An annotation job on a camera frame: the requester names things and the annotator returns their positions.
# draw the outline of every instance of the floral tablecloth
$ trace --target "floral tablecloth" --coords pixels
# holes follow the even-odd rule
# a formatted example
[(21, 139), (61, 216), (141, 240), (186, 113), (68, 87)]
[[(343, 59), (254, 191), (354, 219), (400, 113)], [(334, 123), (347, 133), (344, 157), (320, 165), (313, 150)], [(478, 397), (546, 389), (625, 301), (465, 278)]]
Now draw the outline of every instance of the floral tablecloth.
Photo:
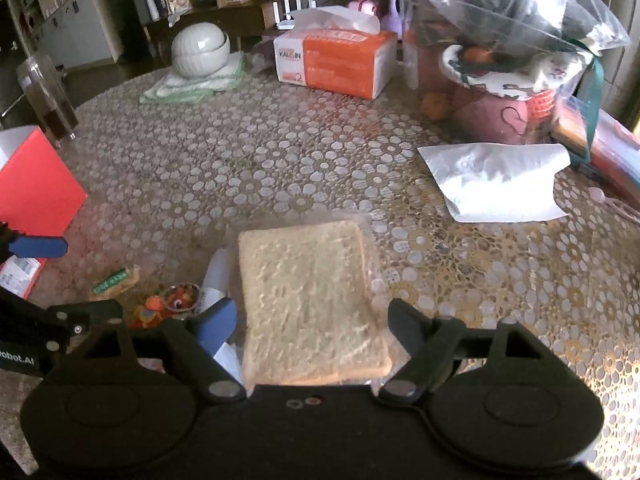
[(248, 76), (197, 105), (140, 105), (162, 74), (79, 108), (83, 133), (61, 154), (89, 198), (34, 302), (85, 300), (93, 283), (137, 264), (143, 279), (122, 298), (133, 306), (160, 286), (199, 282), (231, 222), (357, 209), (373, 218), (390, 295), (472, 327), (524, 323), (602, 400), (590, 465), (638, 477), (640, 231), (592, 202), (587, 179), (558, 174), (568, 216), (557, 221), (460, 224), (415, 151), (446, 139), (412, 116), (400, 83), (369, 102)]

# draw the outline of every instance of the red box on shelf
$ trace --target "red box on shelf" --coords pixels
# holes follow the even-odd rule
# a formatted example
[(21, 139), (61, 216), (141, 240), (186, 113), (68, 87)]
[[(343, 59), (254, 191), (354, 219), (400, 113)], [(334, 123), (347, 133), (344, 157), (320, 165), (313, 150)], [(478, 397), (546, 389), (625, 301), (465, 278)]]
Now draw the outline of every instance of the red box on shelf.
[[(39, 127), (0, 131), (0, 221), (28, 235), (62, 236), (85, 199)], [(44, 261), (27, 269), (30, 282), (21, 296), (28, 295)]]

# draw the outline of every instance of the white bowl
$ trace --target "white bowl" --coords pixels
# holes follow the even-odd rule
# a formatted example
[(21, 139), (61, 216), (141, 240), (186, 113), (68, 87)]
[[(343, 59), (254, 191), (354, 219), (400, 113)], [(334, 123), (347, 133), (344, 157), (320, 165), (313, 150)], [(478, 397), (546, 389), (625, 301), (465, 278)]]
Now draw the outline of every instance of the white bowl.
[(182, 77), (188, 79), (195, 77), (206, 77), (220, 70), (226, 65), (229, 57), (229, 38), (226, 37), (223, 45), (213, 52), (204, 52), (195, 56), (174, 57), (173, 66), (175, 71)]
[(213, 23), (196, 23), (180, 31), (171, 44), (172, 57), (213, 52), (225, 43), (225, 33)]

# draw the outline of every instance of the green label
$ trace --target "green label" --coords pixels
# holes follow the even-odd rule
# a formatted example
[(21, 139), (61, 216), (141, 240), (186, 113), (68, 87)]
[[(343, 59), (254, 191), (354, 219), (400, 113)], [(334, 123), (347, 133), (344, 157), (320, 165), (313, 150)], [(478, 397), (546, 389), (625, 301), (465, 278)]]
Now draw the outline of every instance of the green label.
[(114, 272), (111, 276), (108, 276), (103, 282), (98, 283), (94, 286), (94, 294), (100, 294), (111, 288), (113, 285), (117, 285), (127, 278), (129, 273), (127, 269), (120, 269)]

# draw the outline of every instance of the barcode label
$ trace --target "barcode label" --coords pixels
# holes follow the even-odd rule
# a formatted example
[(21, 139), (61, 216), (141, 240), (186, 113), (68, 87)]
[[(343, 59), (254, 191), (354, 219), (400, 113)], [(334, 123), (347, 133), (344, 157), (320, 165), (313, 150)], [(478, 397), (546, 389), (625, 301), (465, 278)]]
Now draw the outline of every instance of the barcode label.
[(24, 298), (40, 268), (34, 258), (9, 258), (0, 270), (0, 286)]

